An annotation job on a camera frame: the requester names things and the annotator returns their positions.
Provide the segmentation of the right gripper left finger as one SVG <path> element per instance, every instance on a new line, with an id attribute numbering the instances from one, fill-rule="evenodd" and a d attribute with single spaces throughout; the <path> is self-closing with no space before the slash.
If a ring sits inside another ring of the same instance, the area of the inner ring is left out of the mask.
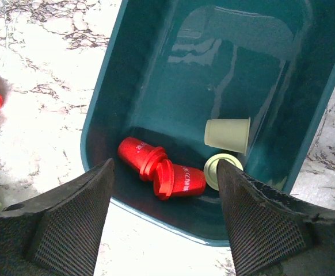
<path id="1" fill-rule="evenodd" d="M 0 275 L 93 275 L 114 180 L 108 159 L 0 211 Z"/>

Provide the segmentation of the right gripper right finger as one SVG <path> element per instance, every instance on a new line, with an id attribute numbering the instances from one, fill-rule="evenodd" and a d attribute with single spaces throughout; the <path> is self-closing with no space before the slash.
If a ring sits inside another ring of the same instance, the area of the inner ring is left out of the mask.
<path id="1" fill-rule="evenodd" d="M 237 275 L 335 275 L 335 210 L 221 160 L 219 195 Z"/>

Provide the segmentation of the teal plastic storage basket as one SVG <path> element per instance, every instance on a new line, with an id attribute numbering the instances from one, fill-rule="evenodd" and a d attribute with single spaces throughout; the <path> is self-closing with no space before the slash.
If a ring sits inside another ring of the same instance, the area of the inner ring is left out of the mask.
<path id="1" fill-rule="evenodd" d="M 217 154 L 207 120 L 249 118 L 253 178 L 289 193 L 335 87 L 335 1 L 123 1 L 81 135 L 115 161 L 112 202 L 191 241 L 229 245 L 217 191 L 161 201 L 117 155 L 135 137 L 175 164 Z"/>

